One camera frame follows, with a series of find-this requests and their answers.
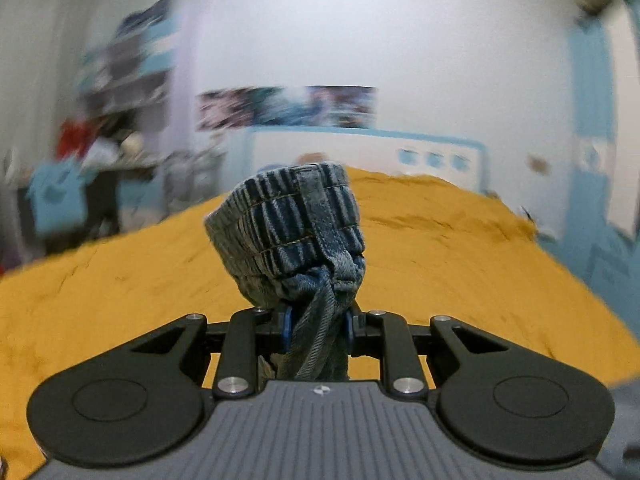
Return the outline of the blue smiley face chair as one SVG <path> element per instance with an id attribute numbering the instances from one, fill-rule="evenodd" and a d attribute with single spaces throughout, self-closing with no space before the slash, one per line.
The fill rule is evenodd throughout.
<path id="1" fill-rule="evenodd" d="M 32 173 L 26 196 L 39 237 L 54 237 L 85 225 L 86 185 L 81 164 L 73 157 L 46 162 Z"/>

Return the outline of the anime wall poster strip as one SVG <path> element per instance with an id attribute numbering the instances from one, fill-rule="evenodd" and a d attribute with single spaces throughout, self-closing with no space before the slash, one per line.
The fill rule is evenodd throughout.
<path id="1" fill-rule="evenodd" d="M 200 130 L 248 127 L 370 129 L 378 90 L 363 86 L 246 87 L 198 96 Z"/>

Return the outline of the wall bookshelf unit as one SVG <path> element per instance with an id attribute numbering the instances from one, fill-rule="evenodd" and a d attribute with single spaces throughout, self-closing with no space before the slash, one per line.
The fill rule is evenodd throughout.
<path id="1" fill-rule="evenodd" d="M 175 0 L 157 0 L 126 16 L 110 41 L 84 54 L 77 76 L 82 116 L 98 118 L 163 103 L 178 38 Z"/>

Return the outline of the blue white wardrobe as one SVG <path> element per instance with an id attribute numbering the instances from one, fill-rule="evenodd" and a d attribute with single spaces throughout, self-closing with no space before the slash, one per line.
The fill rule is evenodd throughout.
<path id="1" fill-rule="evenodd" d="M 639 0 L 570 33 L 574 104 L 563 232 L 544 249 L 639 331 Z"/>

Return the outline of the cluttered desk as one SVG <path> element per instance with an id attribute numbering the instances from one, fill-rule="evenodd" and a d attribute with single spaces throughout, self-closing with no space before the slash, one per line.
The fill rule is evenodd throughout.
<path id="1" fill-rule="evenodd" d="M 73 157 L 86 176 L 88 219 L 79 230 L 41 238 L 26 192 L 32 173 L 46 162 Z M 134 130 L 134 114 L 118 113 L 95 120 L 66 119 L 58 130 L 53 157 L 34 162 L 17 145 L 1 152 L 1 264 L 12 269 L 49 254 L 122 230 L 125 186 L 154 179 L 160 156 L 145 151 L 144 135 Z"/>

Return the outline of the blue denim pants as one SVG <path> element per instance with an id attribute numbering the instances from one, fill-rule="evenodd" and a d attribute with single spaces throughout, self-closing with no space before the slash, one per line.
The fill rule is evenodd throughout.
<path id="1" fill-rule="evenodd" d="M 359 220 L 336 162 L 255 174 L 204 220 L 240 293 L 255 307 L 291 312 L 281 379 L 347 377 L 347 312 L 366 273 Z"/>

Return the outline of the yellow quilted bed cover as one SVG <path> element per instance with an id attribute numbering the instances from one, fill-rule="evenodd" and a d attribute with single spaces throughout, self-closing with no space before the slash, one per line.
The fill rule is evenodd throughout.
<path id="1" fill-rule="evenodd" d="M 416 324 L 450 315 L 608 385 L 638 375 L 636 337 L 503 203 L 435 178 L 348 176 L 366 243 L 360 307 Z M 246 307 L 205 233 L 216 207 L 210 200 L 2 278 L 1 454 L 10 478 L 42 463 L 26 404 L 43 379 L 180 316 L 224 321 Z"/>

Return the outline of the white blue headboard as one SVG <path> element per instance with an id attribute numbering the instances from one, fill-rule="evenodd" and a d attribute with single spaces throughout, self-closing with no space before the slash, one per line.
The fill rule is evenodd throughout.
<path id="1" fill-rule="evenodd" d="M 355 128 L 253 127 L 246 172 L 293 165 L 306 155 L 392 176 L 432 176 L 467 191 L 488 188 L 487 154 L 478 141 L 452 136 Z"/>

